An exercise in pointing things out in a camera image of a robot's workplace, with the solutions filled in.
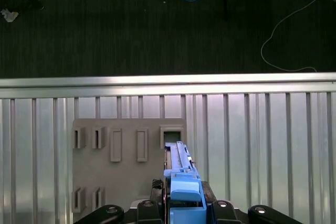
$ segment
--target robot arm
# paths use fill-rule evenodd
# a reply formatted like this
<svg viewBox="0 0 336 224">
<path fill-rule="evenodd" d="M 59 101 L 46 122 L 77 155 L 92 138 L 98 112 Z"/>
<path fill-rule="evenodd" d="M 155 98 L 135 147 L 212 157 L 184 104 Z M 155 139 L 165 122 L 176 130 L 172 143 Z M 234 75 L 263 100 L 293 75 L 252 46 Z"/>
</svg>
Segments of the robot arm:
<svg viewBox="0 0 336 224">
<path fill-rule="evenodd" d="M 134 202 L 125 213 L 106 205 L 76 224 L 301 224 L 267 206 L 252 206 L 246 214 L 217 200 L 182 142 L 166 143 L 163 175 L 163 181 L 153 180 L 149 200 Z"/>
</svg>

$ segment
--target vertical metal bar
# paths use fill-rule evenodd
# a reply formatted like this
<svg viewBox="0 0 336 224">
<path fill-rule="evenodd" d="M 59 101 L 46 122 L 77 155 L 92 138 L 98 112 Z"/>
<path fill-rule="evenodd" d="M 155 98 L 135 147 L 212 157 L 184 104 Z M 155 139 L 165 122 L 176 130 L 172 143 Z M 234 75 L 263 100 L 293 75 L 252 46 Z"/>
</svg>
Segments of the vertical metal bar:
<svg viewBox="0 0 336 224">
<path fill-rule="evenodd" d="M 208 181 L 208 143 L 206 123 L 206 100 L 202 95 L 195 96 L 195 156 L 201 178 Z"/>
<path fill-rule="evenodd" d="M 321 176 L 321 158 L 319 146 L 319 102 L 318 94 L 312 93 L 310 96 L 310 109 L 311 109 L 311 138 L 312 138 L 312 175 L 313 175 L 313 198 L 314 198 L 314 216 L 315 223 L 323 223 L 323 207 L 322 207 L 322 183 Z"/>
<path fill-rule="evenodd" d="M 231 200 L 230 186 L 230 131 L 229 131 L 229 99 L 228 95 L 223 95 L 223 112 L 224 112 L 224 169 L 225 169 L 225 195 Z"/>
<path fill-rule="evenodd" d="M 138 97 L 139 118 L 143 118 L 143 96 Z"/>
<path fill-rule="evenodd" d="M 245 96 L 230 94 L 228 96 L 229 139 L 230 139 L 230 194 L 240 209 L 247 211 L 247 134 L 245 115 Z"/>
<path fill-rule="evenodd" d="M 186 120 L 186 98 L 185 95 L 181 96 L 181 117 Z"/>
<path fill-rule="evenodd" d="M 314 207 L 314 177 L 313 177 L 313 144 L 312 144 L 312 112 L 311 95 L 306 93 L 306 112 L 307 112 L 307 156 L 308 156 L 308 189 L 309 189 L 309 223 L 315 224 Z"/>
<path fill-rule="evenodd" d="M 292 125 L 291 97 L 286 93 L 286 130 L 287 130 L 287 173 L 288 173 L 288 212 L 293 217 L 293 161 L 292 161 Z"/>
<path fill-rule="evenodd" d="M 186 95 L 185 96 L 185 113 L 186 113 L 186 124 L 187 124 L 187 145 L 189 153 L 192 158 L 196 160 L 195 154 L 195 140 L 196 140 L 196 118 L 195 118 L 195 104 L 194 104 L 194 96 Z"/>
<path fill-rule="evenodd" d="M 266 111 L 266 141 L 267 141 L 267 195 L 268 206 L 273 207 L 273 179 L 272 179 L 272 139 L 271 139 L 271 102 L 270 94 L 265 95 Z"/>
<path fill-rule="evenodd" d="M 292 152 L 292 214 L 293 217 L 302 222 L 309 223 L 309 157 L 308 144 L 311 143 L 311 136 L 308 137 L 307 126 L 307 95 L 305 93 L 290 94 L 290 119 L 291 123 L 291 152 Z"/>
<path fill-rule="evenodd" d="M 3 180 L 2 180 L 2 188 L 3 188 L 3 223 L 12 224 L 12 157 L 11 157 L 11 114 L 10 109 L 11 101 L 6 99 L 2 100 L 2 114 L 1 114 L 1 135 L 2 135 L 2 148 L 3 148 Z"/>
<path fill-rule="evenodd" d="M 331 93 L 331 135 L 332 135 L 332 157 L 333 157 L 333 193 L 336 200 L 336 93 Z M 336 212 L 336 202 L 334 202 L 334 218 Z"/>
<path fill-rule="evenodd" d="M 0 223 L 4 223 L 4 129 L 3 129 L 3 103 L 0 99 Z"/>
<path fill-rule="evenodd" d="M 11 171 L 11 191 L 10 191 L 10 203 L 11 203 L 11 223 L 15 224 L 16 222 L 16 139 L 15 139 L 15 117 L 16 117 L 16 107 L 15 107 L 15 100 L 10 100 L 10 142 L 11 142 L 11 149 L 10 149 L 10 171 Z"/>
<path fill-rule="evenodd" d="M 251 206 L 252 202 L 252 182 L 251 182 L 251 132 L 250 132 L 250 97 L 249 94 L 244 94 L 245 108 L 245 132 L 246 132 L 246 196 L 247 207 Z"/>
<path fill-rule="evenodd" d="M 160 118 L 165 118 L 164 96 L 160 96 Z"/>
<path fill-rule="evenodd" d="M 250 139 L 250 170 L 251 178 L 251 203 L 250 205 L 260 204 L 260 136 L 259 136 L 259 103 L 257 94 L 249 94 L 249 116 L 247 120 L 249 125 L 247 127 L 249 131 Z"/>
<path fill-rule="evenodd" d="M 37 99 L 33 104 L 35 115 L 33 122 L 36 138 L 36 187 L 37 219 L 34 223 L 55 223 L 55 147 L 54 147 L 54 112 L 53 99 Z"/>
<path fill-rule="evenodd" d="M 259 204 L 271 205 L 271 149 L 269 122 L 269 95 L 258 94 L 256 98 L 256 138 L 258 146 L 258 192 Z"/>
<path fill-rule="evenodd" d="M 130 114 L 131 118 L 139 118 L 139 98 L 130 97 Z"/>
<path fill-rule="evenodd" d="M 207 122 L 207 113 L 208 113 L 208 109 L 207 109 L 207 96 L 206 95 L 202 95 L 202 113 L 203 113 L 203 119 L 204 119 L 204 124 L 203 124 L 203 132 L 204 132 L 204 138 L 203 141 L 205 142 L 205 149 L 204 149 L 204 153 L 205 153 L 205 169 L 206 169 L 206 176 L 205 179 L 206 181 L 209 181 L 209 150 L 208 150 L 208 146 L 209 146 L 209 138 L 208 138 L 208 134 L 207 134 L 207 126 L 208 126 L 208 122 Z"/>
<path fill-rule="evenodd" d="M 273 208 L 288 215 L 288 143 L 286 94 L 270 95 Z"/>
<path fill-rule="evenodd" d="M 58 99 L 58 136 L 60 137 L 60 140 L 58 141 L 59 146 L 61 147 L 63 143 L 63 146 L 65 146 L 65 160 L 66 165 L 65 169 L 67 169 L 67 172 L 62 172 L 63 170 L 59 170 L 59 181 L 62 181 L 63 178 L 65 178 L 65 181 L 68 182 L 68 184 L 65 185 L 65 193 L 63 194 L 64 201 L 66 202 L 66 209 L 65 211 L 65 219 L 64 222 L 61 219 L 62 211 L 60 210 L 59 219 L 60 224 L 71 224 L 73 223 L 73 215 L 70 211 L 70 207 L 72 206 L 72 199 L 71 199 L 71 193 L 72 193 L 72 147 L 71 147 L 71 129 L 72 129 L 72 123 L 73 120 L 76 118 L 76 106 L 75 106 L 75 100 L 73 98 L 67 98 L 67 99 Z"/>
<path fill-rule="evenodd" d="M 157 95 L 146 95 L 142 98 L 143 118 L 160 118 L 160 97 Z"/>
<path fill-rule="evenodd" d="M 100 118 L 117 118 L 117 97 L 100 98 Z"/>
<path fill-rule="evenodd" d="M 32 100 L 15 101 L 16 221 L 33 224 Z"/>
<path fill-rule="evenodd" d="M 225 142 L 223 95 L 207 96 L 207 135 L 209 155 L 209 183 L 218 199 L 227 199 L 225 191 Z"/>
<path fill-rule="evenodd" d="M 329 193 L 330 193 L 330 222 L 335 223 L 335 198 L 334 198 L 334 163 L 333 163 L 333 139 L 332 139 L 332 102 L 331 93 L 327 93 L 327 131 L 328 131 L 328 161 L 329 161 Z"/>
<path fill-rule="evenodd" d="M 180 95 L 165 95 L 164 118 L 181 118 L 182 105 L 182 97 Z"/>
<path fill-rule="evenodd" d="M 64 103 L 65 103 L 65 99 L 53 99 L 52 100 L 52 105 L 50 106 L 50 110 L 52 111 L 52 113 L 49 113 L 49 115 L 52 115 L 52 118 L 50 117 L 49 120 L 52 122 L 52 125 L 50 124 L 50 128 L 52 127 L 52 130 L 50 130 L 50 133 L 52 133 L 52 135 L 50 134 L 50 139 L 52 140 L 52 143 L 50 143 L 50 145 L 53 146 L 53 150 L 54 152 L 52 153 L 53 157 L 54 157 L 54 174 L 53 174 L 53 182 L 54 182 L 54 222 L 56 224 L 60 223 L 60 218 L 61 218 L 61 202 L 66 206 L 66 202 L 63 200 L 61 201 L 61 194 L 60 191 L 63 192 L 63 194 L 66 193 L 65 188 L 61 187 L 61 183 L 59 180 L 60 177 L 60 167 L 65 167 L 66 166 L 66 162 L 67 162 L 67 158 L 66 155 L 61 156 L 59 155 L 59 151 L 60 151 L 60 146 L 59 146 L 59 142 L 61 141 L 59 138 L 62 137 L 63 139 L 66 139 L 64 134 L 60 135 L 60 132 L 58 130 L 58 127 L 60 126 L 60 128 L 62 129 L 62 124 L 59 123 L 59 119 L 61 118 L 62 112 L 64 112 Z"/>
<path fill-rule="evenodd" d="M 80 97 L 78 100 L 79 118 L 96 118 L 96 98 Z"/>
<path fill-rule="evenodd" d="M 38 185 L 37 185 L 37 140 L 36 140 L 36 99 L 31 100 L 32 117 L 31 117 L 31 139 L 32 139 L 32 156 L 33 156 L 33 223 L 38 224 Z"/>
<path fill-rule="evenodd" d="M 96 118 L 100 118 L 100 97 L 96 97 Z"/>
<path fill-rule="evenodd" d="M 121 118 L 131 117 L 130 97 L 121 97 Z"/>
<path fill-rule="evenodd" d="M 328 136 L 328 98 L 319 93 L 318 101 L 318 142 L 321 172 L 321 210 L 324 223 L 332 224 L 330 216 L 330 174 L 329 174 L 329 136 Z"/>
</svg>

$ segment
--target slot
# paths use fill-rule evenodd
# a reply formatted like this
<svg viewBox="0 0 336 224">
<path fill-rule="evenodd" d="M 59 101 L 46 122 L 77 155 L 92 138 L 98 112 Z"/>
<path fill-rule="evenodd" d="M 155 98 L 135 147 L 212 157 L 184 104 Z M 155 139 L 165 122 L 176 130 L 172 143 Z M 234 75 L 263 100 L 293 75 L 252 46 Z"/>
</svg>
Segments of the slot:
<svg viewBox="0 0 336 224">
<path fill-rule="evenodd" d="M 96 148 L 99 148 L 99 131 L 94 131 Z"/>
<path fill-rule="evenodd" d="M 100 189 L 96 191 L 96 209 L 99 207 L 99 191 Z"/>
<path fill-rule="evenodd" d="M 78 193 L 80 188 L 75 191 L 75 208 L 78 208 Z"/>
<path fill-rule="evenodd" d="M 75 148 L 79 148 L 79 139 L 77 130 L 75 130 Z"/>
</svg>

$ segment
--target white object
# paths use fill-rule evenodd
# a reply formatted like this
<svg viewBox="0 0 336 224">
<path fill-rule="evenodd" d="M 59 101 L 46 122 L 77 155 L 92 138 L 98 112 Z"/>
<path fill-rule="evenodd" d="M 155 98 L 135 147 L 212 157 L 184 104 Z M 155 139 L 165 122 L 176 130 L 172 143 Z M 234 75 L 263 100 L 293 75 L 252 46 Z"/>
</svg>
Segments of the white object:
<svg viewBox="0 0 336 224">
<path fill-rule="evenodd" d="M 7 22 L 13 22 L 19 15 L 17 12 L 10 12 L 8 9 L 2 9 L 1 14 L 4 16 Z"/>
</svg>

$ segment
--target metal frame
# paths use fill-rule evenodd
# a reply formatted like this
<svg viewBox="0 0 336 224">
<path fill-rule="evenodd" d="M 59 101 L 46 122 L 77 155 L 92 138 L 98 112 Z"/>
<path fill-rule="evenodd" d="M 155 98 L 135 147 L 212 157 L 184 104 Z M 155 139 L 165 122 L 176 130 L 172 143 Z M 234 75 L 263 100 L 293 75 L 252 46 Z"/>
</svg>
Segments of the metal frame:
<svg viewBox="0 0 336 224">
<path fill-rule="evenodd" d="M 2 79 L 0 98 L 336 92 L 336 73 Z"/>
</svg>

